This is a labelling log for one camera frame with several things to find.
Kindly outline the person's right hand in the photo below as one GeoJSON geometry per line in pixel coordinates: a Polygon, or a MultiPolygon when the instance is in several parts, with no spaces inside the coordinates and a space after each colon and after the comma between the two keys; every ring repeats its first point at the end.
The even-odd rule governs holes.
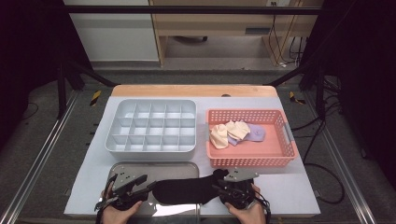
{"type": "Polygon", "coordinates": [[[234,215],[241,224],[266,224],[266,218],[262,205],[254,202],[248,209],[236,209],[231,204],[226,203],[230,214],[234,215]]]}

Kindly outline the black metal crossbar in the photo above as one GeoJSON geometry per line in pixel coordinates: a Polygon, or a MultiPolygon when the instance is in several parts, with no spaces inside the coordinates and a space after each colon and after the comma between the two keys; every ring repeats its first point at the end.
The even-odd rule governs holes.
{"type": "Polygon", "coordinates": [[[239,14],[319,15],[321,7],[212,7],[212,6],[77,6],[62,7],[68,13],[104,14],[239,14]]]}

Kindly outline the wooden desk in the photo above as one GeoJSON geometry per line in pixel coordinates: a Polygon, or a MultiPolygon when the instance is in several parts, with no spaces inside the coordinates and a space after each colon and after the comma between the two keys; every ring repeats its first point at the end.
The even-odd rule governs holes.
{"type": "MultiPolygon", "coordinates": [[[[267,7],[267,0],[148,0],[151,6],[267,7]]],[[[290,0],[288,7],[321,7],[324,0],[290,0]]],[[[259,36],[273,65],[286,63],[293,37],[309,37],[315,15],[153,14],[159,61],[170,36],[259,36]]]]}

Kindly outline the aluminium rail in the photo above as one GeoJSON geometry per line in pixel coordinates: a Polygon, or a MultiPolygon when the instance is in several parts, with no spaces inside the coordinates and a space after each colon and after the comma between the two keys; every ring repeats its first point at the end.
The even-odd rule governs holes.
{"type": "Polygon", "coordinates": [[[57,118],[45,143],[43,144],[42,148],[40,148],[31,168],[23,179],[17,193],[13,197],[11,203],[7,206],[6,211],[0,217],[0,224],[15,224],[17,221],[24,204],[30,196],[37,179],[41,175],[52,150],[54,149],[60,135],[62,134],[64,126],[68,121],[79,96],[80,91],[71,91],[70,97],[66,102],[64,112],[59,118],[57,118]]]}
{"type": "Polygon", "coordinates": [[[341,114],[335,96],[324,99],[325,120],[317,120],[316,133],[303,154],[303,164],[314,181],[317,201],[324,215],[334,214],[347,224],[375,224],[373,213],[353,175],[353,165],[361,161],[359,146],[341,114]]]}

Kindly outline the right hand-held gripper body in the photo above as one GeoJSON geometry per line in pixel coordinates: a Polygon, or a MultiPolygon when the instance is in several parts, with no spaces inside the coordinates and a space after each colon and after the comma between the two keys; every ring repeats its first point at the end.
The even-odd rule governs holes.
{"type": "Polygon", "coordinates": [[[233,168],[224,180],[229,182],[226,189],[228,195],[219,195],[219,199],[223,203],[229,203],[236,209],[247,209],[253,202],[255,192],[252,187],[253,179],[259,175],[246,169],[233,168]]]}

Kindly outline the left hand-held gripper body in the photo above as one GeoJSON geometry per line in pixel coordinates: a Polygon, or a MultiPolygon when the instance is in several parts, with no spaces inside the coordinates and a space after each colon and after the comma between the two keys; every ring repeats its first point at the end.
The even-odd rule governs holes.
{"type": "Polygon", "coordinates": [[[125,211],[138,201],[146,201],[149,197],[148,194],[138,195],[134,191],[134,188],[129,185],[132,176],[127,172],[120,172],[110,177],[106,183],[104,192],[104,194],[107,194],[108,187],[112,186],[110,197],[108,199],[100,199],[94,210],[99,211],[111,205],[118,210],[125,211]]]}

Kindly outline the white divided storage box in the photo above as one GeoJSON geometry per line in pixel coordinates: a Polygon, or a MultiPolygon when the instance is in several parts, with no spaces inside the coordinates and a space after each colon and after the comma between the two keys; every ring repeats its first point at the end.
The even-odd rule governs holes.
{"type": "Polygon", "coordinates": [[[197,106],[184,99],[125,99],[106,149],[120,161],[188,161],[196,146],[197,106]]]}

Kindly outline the translucent grey box lid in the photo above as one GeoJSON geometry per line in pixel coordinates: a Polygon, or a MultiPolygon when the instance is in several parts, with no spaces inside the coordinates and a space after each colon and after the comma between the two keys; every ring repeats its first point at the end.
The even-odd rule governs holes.
{"type": "MultiPolygon", "coordinates": [[[[108,177],[124,172],[131,177],[138,178],[147,175],[147,181],[139,186],[134,186],[133,191],[144,189],[154,181],[165,179],[188,179],[199,176],[198,167],[188,161],[179,162],[119,162],[114,164],[108,173],[108,177]]],[[[200,206],[195,203],[168,205],[159,203],[152,193],[143,202],[135,217],[196,217],[199,215],[200,206]]]]}

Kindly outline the purple sock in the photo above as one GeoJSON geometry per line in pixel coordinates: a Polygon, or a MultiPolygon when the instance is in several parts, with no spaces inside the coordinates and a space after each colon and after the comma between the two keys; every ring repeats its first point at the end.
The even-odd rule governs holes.
{"type": "Polygon", "coordinates": [[[247,126],[250,129],[250,132],[245,137],[247,141],[262,142],[264,140],[266,131],[261,125],[249,123],[247,126]]]}
{"type": "Polygon", "coordinates": [[[232,146],[234,146],[234,147],[235,147],[237,144],[239,144],[239,143],[241,143],[241,142],[247,140],[246,138],[243,138],[243,139],[235,139],[235,138],[232,138],[230,135],[228,135],[227,138],[228,138],[228,142],[229,142],[232,146]]]}

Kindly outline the dark curtain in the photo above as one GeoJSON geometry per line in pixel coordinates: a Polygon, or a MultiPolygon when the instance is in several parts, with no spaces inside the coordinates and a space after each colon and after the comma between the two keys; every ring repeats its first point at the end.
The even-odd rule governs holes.
{"type": "Polygon", "coordinates": [[[64,0],[0,0],[0,150],[27,109],[32,90],[57,79],[57,68],[73,88],[84,86],[66,64],[91,63],[64,0]]]}
{"type": "Polygon", "coordinates": [[[303,60],[325,48],[324,73],[361,146],[396,189],[396,0],[324,0],[303,60]]]}

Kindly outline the yellow black tape strip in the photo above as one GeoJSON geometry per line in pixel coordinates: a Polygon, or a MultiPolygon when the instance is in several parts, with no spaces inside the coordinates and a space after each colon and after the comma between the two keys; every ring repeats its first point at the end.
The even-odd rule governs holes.
{"type": "Polygon", "coordinates": [[[98,98],[100,97],[102,91],[96,91],[93,96],[92,99],[90,101],[90,106],[94,106],[96,105],[98,98]]]}
{"type": "Polygon", "coordinates": [[[297,98],[295,97],[295,94],[294,94],[293,91],[290,91],[290,101],[291,101],[291,102],[294,102],[294,103],[296,103],[296,104],[299,104],[299,105],[305,105],[305,104],[306,104],[306,101],[305,101],[305,100],[299,100],[299,99],[297,99],[297,98]]]}

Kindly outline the pink perforated basket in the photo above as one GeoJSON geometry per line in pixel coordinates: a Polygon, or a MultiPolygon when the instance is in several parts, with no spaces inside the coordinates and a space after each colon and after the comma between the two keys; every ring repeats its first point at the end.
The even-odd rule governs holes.
{"type": "Polygon", "coordinates": [[[235,146],[217,149],[206,142],[206,154],[212,167],[282,167],[298,156],[288,120],[279,109],[208,109],[206,124],[211,131],[228,121],[244,121],[264,130],[262,141],[244,140],[235,146]]]}

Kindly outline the white cabinet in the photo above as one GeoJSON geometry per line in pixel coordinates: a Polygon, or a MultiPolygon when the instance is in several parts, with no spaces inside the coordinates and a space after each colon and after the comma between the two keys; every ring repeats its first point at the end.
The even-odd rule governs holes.
{"type": "Polygon", "coordinates": [[[150,14],[84,14],[70,17],[92,62],[158,61],[150,14]]]}

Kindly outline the black sock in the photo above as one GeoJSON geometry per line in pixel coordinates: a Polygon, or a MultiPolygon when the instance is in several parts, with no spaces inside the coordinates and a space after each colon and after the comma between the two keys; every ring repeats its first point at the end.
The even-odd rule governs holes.
{"type": "Polygon", "coordinates": [[[224,177],[226,176],[226,175],[228,175],[229,174],[229,172],[227,171],[227,170],[223,170],[223,169],[217,169],[217,170],[215,170],[214,172],[213,172],[213,177],[212,177],[212,179],[213,179],[213,181],[215,182],[215,183],[217,183],[219,180],[223,180],[224,179],[224,177]]]}
{"type": "Polygon", "coordinates": [[[212,177],[161,180],[157,182],[152,195],[162,204],[205,204],[219,196],[212,188],[218,185],[212,177]]]}

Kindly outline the person's left hand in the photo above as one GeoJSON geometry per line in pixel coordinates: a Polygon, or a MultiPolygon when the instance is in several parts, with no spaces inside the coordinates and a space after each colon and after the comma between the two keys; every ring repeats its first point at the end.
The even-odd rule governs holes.
{"type": "Polygon", "coordinates": [[[140,206],[142,205],[142,201],[138,201],[131,208],[121,211],[113,206],[109,205],[103,211],[102,217],[100,218],[100,224],[127,224],[128,220],[135,215],[140,206]]]}

